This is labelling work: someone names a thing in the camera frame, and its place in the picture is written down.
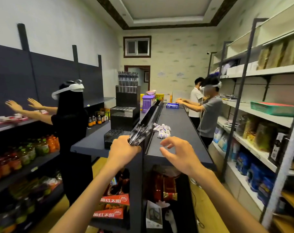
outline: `man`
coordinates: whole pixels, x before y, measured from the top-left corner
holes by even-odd
[[[199,103],[199,100],[202,101],[203,95],[202,93],[199,91],[199,87],[201,82],[204,80],[204,78],[197,78],[194,81],[194,88],[191,91],[190,94],[190,101],[191,102],[195,102],[195,103]],[[200,112],[196,112],[194,110],[189,110],[189,117],[194,125],[194,127],[196,129],[198,129],[199,125],[200,125],[200,117],[201,117],[201,113]]]
[[[220,87],[221,82],[218,78],[206,78],[201,83],[199,89],[203,96],[209,96],[209,98],[203,101],[202,104],[181,99],[176,101],[177,103],[182,104],[195,112],[204,111],[198,131],[206,148],[208,148],[213,141],[217,126],[217,119],[221,113],[222,99],[219,98]]]

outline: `window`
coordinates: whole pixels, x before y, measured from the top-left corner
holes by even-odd
[[[151,36],[123,37],[123,57],[151,57]]]

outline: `ceiling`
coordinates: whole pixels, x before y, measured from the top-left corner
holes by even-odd
[[[96,1],[121,29],[132,30],[217,26],[237,0]]]

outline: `white metal pole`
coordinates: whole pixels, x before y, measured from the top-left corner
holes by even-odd
[[[275,180],[270,201],[268,203],[268,206],[265,211],[265,215],[262,220],[262,225],[265,227],[265,229],[268,229],[271,224],[273,213],[276,210],[278,199],[281,196],[281,192],[284,187],[286,178],[288,176],[289,169],[291,168],[293,158],[294,158],[294,126],[292,129],[290,140],[288,142],[287,149],[284,154],[283,161],[281,163],[277,178]]]

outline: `bundle of pens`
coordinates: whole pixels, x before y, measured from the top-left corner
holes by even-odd
[[[118,72],[119,86],[138,86],[138,73]]]
[[[143,123],[138,123],[133,129],[128,142],[132,146],[139,145],[151,132],[151,129],[147,129],[148,126]]]

